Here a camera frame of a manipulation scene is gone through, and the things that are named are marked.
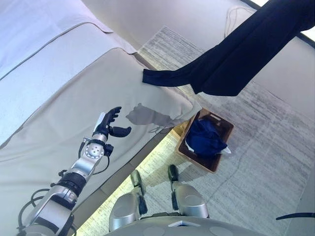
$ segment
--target robotic hand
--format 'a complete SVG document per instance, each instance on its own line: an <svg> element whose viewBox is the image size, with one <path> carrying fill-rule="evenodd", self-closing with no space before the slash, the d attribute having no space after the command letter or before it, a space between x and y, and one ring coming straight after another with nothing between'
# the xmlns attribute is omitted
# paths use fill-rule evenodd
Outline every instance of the robotic hand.
<svg viewBox="0 0 315 236"><path fill-rule="evenodd" d="M28 202L19 214L18 236L65 236L72 226L74 216L71 214L83 187L94 173L95 167L103 156L109 156L114 147L107 144L108 135L125 137L131 127L111 127L110 123L118 117L121 107L110 110L103 116L100 124L96 124L91 138L84 138L79 149L79 159L72 167L61 173L62 178L52 186L48 193L35 206L22 223L23 210L34 203Z"/></svg>

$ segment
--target carpet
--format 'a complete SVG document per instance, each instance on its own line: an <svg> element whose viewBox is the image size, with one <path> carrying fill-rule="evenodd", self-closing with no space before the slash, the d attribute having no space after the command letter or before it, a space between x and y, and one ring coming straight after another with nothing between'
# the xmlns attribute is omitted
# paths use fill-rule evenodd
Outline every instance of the carpet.
<svg viewBox="0 0 315 236"><path fill-rule="evenodd" d="M158 70L174 70L204 52L168 27L163 27L139 54ZM148 213L172 212L167 167L175 164L180 181L194 186L207 202L210 218L267 236L284 236L315 163L315 125L266 89L250 82L236 97L194 94L179 87L199 104L234 124L225 154L215 174L174 152L179 140L170 132L137 168L147 193ZM126 179L78 230L79 236L108 232L115 200L132 189Z"/></svg>

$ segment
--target wooden box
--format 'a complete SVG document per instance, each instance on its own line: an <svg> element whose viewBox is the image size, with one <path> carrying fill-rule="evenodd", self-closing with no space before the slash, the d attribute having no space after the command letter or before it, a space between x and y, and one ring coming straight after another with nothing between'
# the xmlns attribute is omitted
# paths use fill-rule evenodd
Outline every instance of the wooden box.
<svg viewBox="0 0 315 236"><path fill-rule="evenodd" d="M225 143L227 143L227 140L232 132L234 125L226 121L225 119L219 117L218 115L203 108L188 122L188 125L183 131L181 138L175 148L175 151L179 153L180 155L187 157L191 162L205 168L207 171L211 173L214 173L217 170L218 165L220 163L221 154L216 154L213 158L201 158L201 157L198 157L198 155L195 154L194 152L189 151L188 147L185 144L185 139L186 139L186 136L188 134L191 124L193 123L194 120L200 119L200 118L210 120L211 123L216 128L221 139Z"/></svg>

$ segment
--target black wire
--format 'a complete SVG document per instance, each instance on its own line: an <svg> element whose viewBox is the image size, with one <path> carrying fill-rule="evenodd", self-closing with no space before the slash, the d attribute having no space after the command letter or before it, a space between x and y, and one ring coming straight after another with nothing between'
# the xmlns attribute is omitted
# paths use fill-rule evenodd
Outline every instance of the black wire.
<svg viewBox="0 0 315 236"><path fill-rule="evenodd" d="M108 166L109 166L109 156L107 156L107 166L105 167L105 169L102 170L102 171L99 171L99 172L94 173L93 176L94 176L94 175L97 175L97 174L99 174L99 173L102 173L102 172L104 172L104 171L106 171L106 169L108 168Z"/></svg>
<svg viewBox="0 0 315 236"><path fill-rule="evenodd" d="M281 217L276 218L276 220L282 220L282 219L288 219L288 218L315 218L315 213L309 213L309 212L304 212L304 213L294 213L294 214L289 214L289 215L284 215Z"/></svg>
<svg viewBox="0 0 315 236"><path fill-rule="evenodd" d="M71 225L70 228L73 230L74 236L76 236L77 235L77 229L73 225Z"/></svg>
<svg viewBox="0 0 315 236"><path fill-rule="evenodd" d="M37 198L34 198L33 201L37 201L37 200L40 200L42 199L44 196L40 196L40 197L37 197ZM27 202L23 207L22 209L20 210L20 213L19 213L19 216L18 216L18 224L19 224L19 227L17 228L19 230L19 232L25 228L25 226L23 225L23 222L22 222L22 215L23 215L23 212L25 211L25 209L30 205L32 204L33 201L29 201Z"/></svg>
<svg viewBox="0 0 315 236"><path fill-rule="evenodd" d="M82 151L82 148L84 147L84 144L85 144L85 142L82 142L80 145L79 152L78 152L78 159L80 159L80 157L81 157L81 151Z"/></svg>
<svg viewBox="0 0 315 236"><path fill-rule="evenodd" d="M33 207L36 206L35 204L35 200L34 200L34 196L39 193L39 192L44 192L44 191L49 191L50 189L49 188L42 188L42 189L39 189L37 191L35 191L32 195L31 195L31 204L33 205Z"/></svg>

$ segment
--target dark clothing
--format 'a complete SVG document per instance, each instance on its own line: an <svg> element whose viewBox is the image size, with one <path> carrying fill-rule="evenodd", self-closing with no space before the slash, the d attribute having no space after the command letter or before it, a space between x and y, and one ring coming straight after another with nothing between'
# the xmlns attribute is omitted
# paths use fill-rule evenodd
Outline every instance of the dark clothing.
<svg viewBox="0 0 315 236"><path fill-rule="evenodd" d="M211 158L227 147L216 128L207 119L194 120L186 142L199 157Z"/></svg>
<svg viewBox="0 0 315 236"><path fill-rule="evenodd" d="M144 69L143 82L236 96L300 31L315 25L315 0L269 0L219 45L175 71Z"/></svg>

